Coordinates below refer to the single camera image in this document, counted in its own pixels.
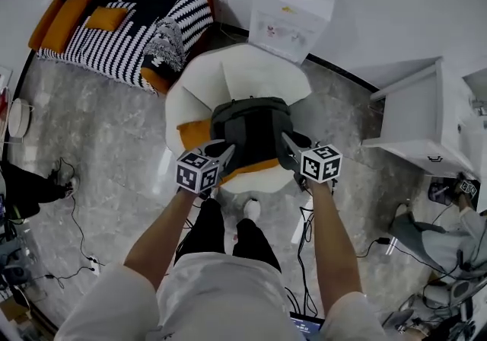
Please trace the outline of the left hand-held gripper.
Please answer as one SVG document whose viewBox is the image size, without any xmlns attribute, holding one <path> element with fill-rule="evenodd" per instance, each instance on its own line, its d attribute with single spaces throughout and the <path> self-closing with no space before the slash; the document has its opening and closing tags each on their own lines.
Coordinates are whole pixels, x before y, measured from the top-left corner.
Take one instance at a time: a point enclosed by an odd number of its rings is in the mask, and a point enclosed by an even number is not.
<svg viewBox="0 0 487 341">
<path fill-rule="evenodd" d="M 216 187 L 228 175 L 226 170 L 234 151 L 235 145 L 225 149 L 224 139 L 213 139 L 186 151 L 177 160 L 177 185 L 195 194 Z"/>
</svg>

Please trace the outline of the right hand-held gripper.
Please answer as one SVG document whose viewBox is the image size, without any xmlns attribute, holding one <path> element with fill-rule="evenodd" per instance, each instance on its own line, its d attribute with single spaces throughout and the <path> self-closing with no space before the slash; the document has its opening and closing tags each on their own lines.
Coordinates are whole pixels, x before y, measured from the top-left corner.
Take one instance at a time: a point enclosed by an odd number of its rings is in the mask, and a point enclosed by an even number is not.
<svg viewBox="0 0 487 341">
<path fill-rule="evenodd" d="M 281 134 L 280 164 L 297 164 L 294 173 L 297 183 L 312 180 L 325 183 L 335 180 L 341 171 L 342 153 L 333 145 L 320 145 L 315 137 L 299 132 Z"/>
</svg>

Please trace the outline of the black backpack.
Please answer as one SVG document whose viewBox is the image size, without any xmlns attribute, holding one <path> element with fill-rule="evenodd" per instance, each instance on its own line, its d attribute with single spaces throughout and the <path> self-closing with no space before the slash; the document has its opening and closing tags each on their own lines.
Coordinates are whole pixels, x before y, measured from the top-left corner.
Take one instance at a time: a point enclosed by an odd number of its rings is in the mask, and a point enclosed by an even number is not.
<svg viewBox="0 0 487 341">
<path fill-rule="evenodd" d="M 279 97 L 251 97 L 232 100 L 215 108 L 211 118 L 211 139 L 235 145 L 226 172 L 277 158 L 282 152 L 281 134 L 293 133 L 290 107 Z M 297 164 L 280 164 L 296 172 Z"/>
</svg>

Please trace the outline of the white round lounge chair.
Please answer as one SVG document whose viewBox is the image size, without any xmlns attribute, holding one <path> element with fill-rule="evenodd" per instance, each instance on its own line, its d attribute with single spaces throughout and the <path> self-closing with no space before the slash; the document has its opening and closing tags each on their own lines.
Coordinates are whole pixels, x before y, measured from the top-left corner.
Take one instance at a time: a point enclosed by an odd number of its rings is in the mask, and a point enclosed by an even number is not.
<svg viewBox="0 0 487 341">
<path fill-rule="evenodd" d="M 295 64 L 250 44 L 212 50 L 190 61 L 165 101 L 166 143 L 178 158 L 186 150 L 177 127 L 212 118 L 221 104 L 251 97 L 279 97 L 291 105 L 311 93 L 306 74 Z M 239 174 L 221 185 L 232 193 L 274 193 L 294 178 L 277 167 Z"/>
</svg>

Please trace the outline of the person's right forearm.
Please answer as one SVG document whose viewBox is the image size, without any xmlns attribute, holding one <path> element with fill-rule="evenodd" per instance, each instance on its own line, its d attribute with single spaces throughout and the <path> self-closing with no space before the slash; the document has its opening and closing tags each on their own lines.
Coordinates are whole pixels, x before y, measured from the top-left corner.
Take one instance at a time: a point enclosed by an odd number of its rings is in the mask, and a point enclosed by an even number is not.
<svg viewBox="0 0 487 341">
<path fill-rule="evenodd" d="M 309 180 L 314 208 L 314 248 L 323 310 L 351 292 L 361 292 L 355 249 L 326 183 Z"/>
</svg>

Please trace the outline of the person's left forearm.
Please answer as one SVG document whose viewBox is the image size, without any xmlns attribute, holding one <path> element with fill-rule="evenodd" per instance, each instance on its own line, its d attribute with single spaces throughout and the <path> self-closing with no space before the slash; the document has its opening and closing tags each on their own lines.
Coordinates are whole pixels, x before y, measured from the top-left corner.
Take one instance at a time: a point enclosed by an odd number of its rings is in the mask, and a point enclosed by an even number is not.
<svg viewBox="0 0 487 341">
<path fill-rule="evenodd" d="M 196 197 L 195 193 L 179 190 L 125 258 L 123 265 L 144 276 L 155 290 L 158 290 L 176 252 Z"/>
</svg>

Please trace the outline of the orange square cushion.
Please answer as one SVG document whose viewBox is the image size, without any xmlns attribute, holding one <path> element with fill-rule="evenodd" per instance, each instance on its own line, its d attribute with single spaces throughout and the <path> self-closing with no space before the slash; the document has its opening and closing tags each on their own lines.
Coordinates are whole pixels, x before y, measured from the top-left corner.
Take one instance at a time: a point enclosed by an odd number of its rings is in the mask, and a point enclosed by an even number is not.
<svg viewBox="0 0 487 341">
<path fill-rule="evenodd" d="M 181 141 L 186 150 L 192 150 L 194 148 L 199 147 L 205 142 L 211 140 L 210 138 L 210 129 L 211 129 L 211 119 L 208 118 L 206 120 L 200 121 L 193 121 L 189 123 L 180 124 L 177 127 Z M 238 169 L 234 170 L 230 175 L 226 176 L 219 185 L 223 185 L 227 183 L 229 180 L 232 180 L 239 174 L 248 174 L 258 171 L 263 171 L 266 169 L 274 168 L 279 165 L 279 161 L 277 158 L 262 161 L 255 164 L 248 164 L 243 167 L 239 167 Z"/>
</svg>

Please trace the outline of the person's right white shoe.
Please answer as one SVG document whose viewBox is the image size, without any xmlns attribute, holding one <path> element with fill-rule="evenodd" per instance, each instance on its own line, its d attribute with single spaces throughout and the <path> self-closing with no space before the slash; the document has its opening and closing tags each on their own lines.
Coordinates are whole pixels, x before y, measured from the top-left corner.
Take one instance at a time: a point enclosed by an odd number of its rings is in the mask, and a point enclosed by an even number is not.
<svg viewBox="0 0 487 341">
<path fill-rule="evenodd" d="M 261 205 L 257 199 L 248 199 L 243 207 L 243 216 L 256 222 L 261 214 Z"/>
</svg>

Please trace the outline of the person's black trousers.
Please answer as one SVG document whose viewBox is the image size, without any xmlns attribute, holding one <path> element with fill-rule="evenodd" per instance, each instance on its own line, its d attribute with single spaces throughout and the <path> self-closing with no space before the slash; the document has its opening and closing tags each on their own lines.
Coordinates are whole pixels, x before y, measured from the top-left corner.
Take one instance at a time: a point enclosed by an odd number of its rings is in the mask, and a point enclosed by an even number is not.
<svg viewBox="0 0 487 341">
<path fill-rule="evenodd" d="M 225 254 L 224 233 L 220 203 L 215 199 L 205 200 L 193 228 L 176 249 L 174 260 L 178 261 L 182 256 L 191 253 Z M 248 218 L 243 217 L 237 223 L 237 243 L 231 256 L 261 261 L 277 270 L 281 269 L 264 233 L 256 222 Z"/>
</svg>

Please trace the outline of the white sink cabinet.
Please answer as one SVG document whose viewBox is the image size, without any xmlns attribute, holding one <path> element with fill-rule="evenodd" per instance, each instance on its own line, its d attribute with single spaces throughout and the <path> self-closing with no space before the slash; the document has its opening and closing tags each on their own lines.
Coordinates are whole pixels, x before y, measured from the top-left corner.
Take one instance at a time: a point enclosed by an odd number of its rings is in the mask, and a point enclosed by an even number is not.
<svg viewBox="0 0 487 341">
<path fill-rule="evenodd" d="M 436 177 L 487 179 L 487 115 L 467 83 L 443 59 L 377 93 L 384 101 L 380 136 L 362 141 Z"/>
</svg>

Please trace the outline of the white water dispenser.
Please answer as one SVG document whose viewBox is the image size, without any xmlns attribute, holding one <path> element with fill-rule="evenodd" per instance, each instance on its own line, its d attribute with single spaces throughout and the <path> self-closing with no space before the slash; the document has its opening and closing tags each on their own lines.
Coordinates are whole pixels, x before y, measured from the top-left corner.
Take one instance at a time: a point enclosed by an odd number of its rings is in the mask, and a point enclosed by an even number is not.
<svg viewBox="0 0 487 341">
<path fill-rule="evenodd" d="M 252 0 L 249 43 L 302 63 L 333 15 L 335 0 Z"/>
</svg>

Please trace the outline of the person's white shirt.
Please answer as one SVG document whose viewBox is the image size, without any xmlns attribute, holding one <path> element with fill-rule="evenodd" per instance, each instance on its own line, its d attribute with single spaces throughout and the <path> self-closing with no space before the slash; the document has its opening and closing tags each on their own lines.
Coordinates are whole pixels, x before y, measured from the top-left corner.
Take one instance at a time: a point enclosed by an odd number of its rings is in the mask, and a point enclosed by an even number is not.
<svg viewBox="0 0 487 341">
<path fill-rule="evenodd" d="M 221 253 L 181 257 L 160 288 L 107 267 L 55 341 L 306 341 L 270 265 Z"/>
</svg>

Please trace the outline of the small orange cushion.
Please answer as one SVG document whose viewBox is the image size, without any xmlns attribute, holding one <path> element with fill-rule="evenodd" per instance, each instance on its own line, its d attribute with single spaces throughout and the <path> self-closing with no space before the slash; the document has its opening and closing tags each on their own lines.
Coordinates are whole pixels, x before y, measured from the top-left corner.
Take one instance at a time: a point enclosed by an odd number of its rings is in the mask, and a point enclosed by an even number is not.
<svg viewBox="0 0 487 341">
<path fill-rule="evenodd" d="M 127 8 L 97 7 L 85 24 L 87 29 L 98 29 L 113 32 L 123 22 L 128 13 Z"/>
</svg>

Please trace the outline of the black tablet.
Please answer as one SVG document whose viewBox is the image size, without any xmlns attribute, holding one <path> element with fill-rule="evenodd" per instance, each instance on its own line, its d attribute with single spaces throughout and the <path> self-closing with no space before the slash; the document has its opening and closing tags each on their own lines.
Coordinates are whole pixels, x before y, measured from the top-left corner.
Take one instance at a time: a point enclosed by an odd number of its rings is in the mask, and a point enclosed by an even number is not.
<svg viewBox="0 0 487 341">
<path fill-rule="evenodd" d="M 290 312 L 289 315 L 294 325 L 307 341 L 313 341 L 324 324 L 324 319 L 319 317 L 310 317 L 294 312 Z"/>
</svg>

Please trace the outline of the large orange cushion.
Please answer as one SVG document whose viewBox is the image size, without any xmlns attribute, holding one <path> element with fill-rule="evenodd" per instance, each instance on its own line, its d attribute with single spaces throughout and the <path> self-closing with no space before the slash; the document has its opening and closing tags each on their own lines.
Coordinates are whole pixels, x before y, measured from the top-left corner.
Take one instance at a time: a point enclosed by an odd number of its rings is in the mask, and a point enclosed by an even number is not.
<svg viewBox="0 0 487 341">
<path fill-rule="evenodd" d="M 75 28 L 92 1 L 66 0 L 50 24 L 40 48 L 49 49 L 58 54 L 64 53 Z"/>
</svg>

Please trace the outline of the white round stand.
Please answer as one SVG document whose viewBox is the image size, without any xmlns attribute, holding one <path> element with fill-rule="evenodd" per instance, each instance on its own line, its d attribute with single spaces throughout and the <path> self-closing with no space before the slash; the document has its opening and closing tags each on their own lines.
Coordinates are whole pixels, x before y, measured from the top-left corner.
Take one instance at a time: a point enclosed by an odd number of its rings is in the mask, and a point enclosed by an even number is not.
<svg viewBox="0 0 487 341">
<path fill-rule="evenodd" d="M 24 99 L 17 98 L 12 102 L 8 117 L 8 132 L 11 137 L 22 139 L 25 136 L 32 110 L 33 106 Z"/>
</svg>

